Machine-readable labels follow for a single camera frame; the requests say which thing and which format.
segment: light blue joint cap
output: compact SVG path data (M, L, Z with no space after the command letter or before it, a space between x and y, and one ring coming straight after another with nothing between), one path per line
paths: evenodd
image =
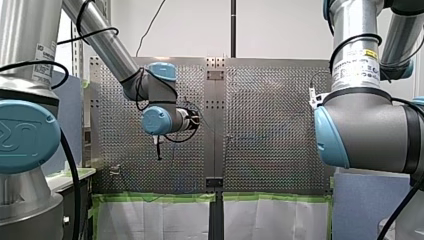
M349 168L343 141L325 107L315 110L315 133L321 160L330 166Z
M171 82L177 80L177 70L173 64L156 62L149 64L149 70L156 76Z
M424 106L424 96L416 97L412 102Z
M401 79L410 78L412 76L412 74L414 73L414 65L415 65L414 61L409 62L409 66L403 73Z
M150 135L165 135L172 130L172 118L168 111L157 106L144 110L141 124L144 131Z
M47 109L26 101L0 101L0 174L41 166L59 144L59 123Z

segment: white cloth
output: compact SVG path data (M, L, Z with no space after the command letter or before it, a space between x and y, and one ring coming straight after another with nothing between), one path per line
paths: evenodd
M98 240L208 239L208 202L108 202L98 214Z
M327 239L329 203L259 199L224 204L225 239Z

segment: label sticker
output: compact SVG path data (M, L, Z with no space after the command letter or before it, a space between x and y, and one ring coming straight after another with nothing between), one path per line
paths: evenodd
M362 78L364 81L380 81L380 64L376 59L369 56L344 59L338 62L333 69L333 79L357 81Z
M54 60L54 51L41 44L37 44L35 60ZM50 84L53 66L50 64L36 64L32 72L32 80Z
M349 51L347 53L347 56L348 57L368 56L368 57L374 58L375 60L378 60L378 54L374 52L373 50L369 50L369 49Z

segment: perforated metal panel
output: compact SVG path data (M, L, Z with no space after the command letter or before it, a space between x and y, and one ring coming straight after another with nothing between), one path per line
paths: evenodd
M92 163L99 170L93 190L204 192L206 177L223 177L225 191L327 194L332 171L318 158L308 88L328 63L220 59L218 67L218 58L207 60L165 60L177 66L178 104L199 108L203 119L191 141L163 144L158 161L135 103L92 59ZM155 61L137 59L140 65ZM314 78L318 93L329 91L328 80L325 74Z
M324 61L227 61L225 191L325 194L331 169L319 160L309 85ZM318 93L329 74L314 77Z
M158 60L137 61L145 65ZM177 66L177 104L203 110L205 60L169 59L167 62ZM91 74L92 79L96 79L92 83L93 138L98 135L98 139L93 139L93 145L97 145L93 146L93 155L98 155L97 162L101 165L93 182L94 191L203 192L203 127L189 142L162 144L163 160L159 161L152 137L142 130L141 113L134 102L125 99L121 85L108 68L100 60L92 59ZM184 139L189 134L171 134L170 137Z

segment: black pole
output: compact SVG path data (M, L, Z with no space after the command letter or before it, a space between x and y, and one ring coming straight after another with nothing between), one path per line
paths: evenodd
M231 0L231 58L236 57L236 1Z

